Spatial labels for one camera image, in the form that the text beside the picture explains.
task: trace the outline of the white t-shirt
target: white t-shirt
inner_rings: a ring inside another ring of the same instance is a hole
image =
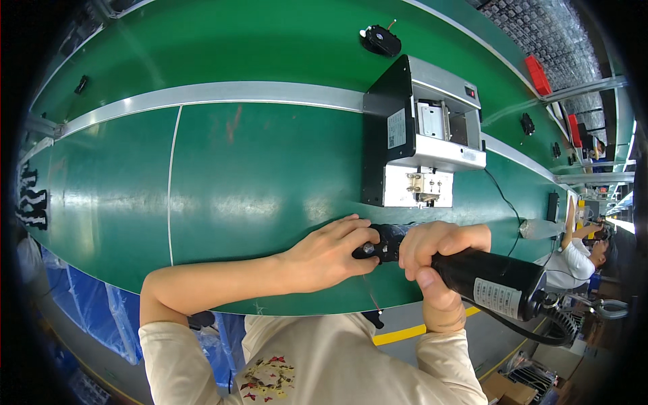
[[[573,238],[565,250],[550,253],[550,259],[549,255],[545,255],[534,263],[540,266],[545,262],[547,263],[544,267],[547,269],[547,285],[568,290],[587,283],[588,279],[596,271],[594,263],[588,259],[590,254],[590,251],[583,244],[582,239]]]
[[[211,367],[189,328],[154,322],[139,329],[156,405],[467,404],[487,399],[468,358],[466,332],[427,333],[419,368],[373,344],[361,314],[247,316],[248,362],[221,398]]]

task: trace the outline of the cardboard box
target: cardboard box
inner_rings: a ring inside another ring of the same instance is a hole
[[[497,398],[499,400],[497,403],[501,405],[529,405],[538,393],[537,389],[510,381],[499,373],[491,375],[482,382],[481,389],[486,394],[489,404]]]

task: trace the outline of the label sticker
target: label sticker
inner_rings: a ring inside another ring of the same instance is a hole
[[[405,145],[405,109],[387,118],[387,149]]]
[[[522,292],[488,280],[475,278],[472,295],[476,304],[517,319]]]

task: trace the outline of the gray floor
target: gray floor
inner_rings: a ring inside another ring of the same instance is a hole
[[[42,296],[49,289],[45,273],[39,274],[29,286],[34,292],[34,296]],[[59,309],[49,295],[38,299],[38,306],[44,318],[63,343],[95,374],[136,401],[147,405],[153,404],[143,360],[139,365],[130,365],[118,354],[105,348],[90,335],[80,330]],[[385,327],[378,330],[378,334],[421,325],[423,323],[421,303],[385,309],[380,319],[385,323]],[[532,329],[536,324],[537,321],[525,326]],[[477,370],[477,376],[490,370],[524,340],[523,337],[504,328],[483,312],[478,312],[468,318],[466,331],[470,359]],[[416,336],[396,341],[381,345],[380,349],[416,366],[414,347],[418,339],[419,337]]]

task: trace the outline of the screwdriver label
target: screwdriver label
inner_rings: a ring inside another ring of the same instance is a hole
[[[476,304],[517,319],[522,292],[488,280],[475,278],[472,296]]]

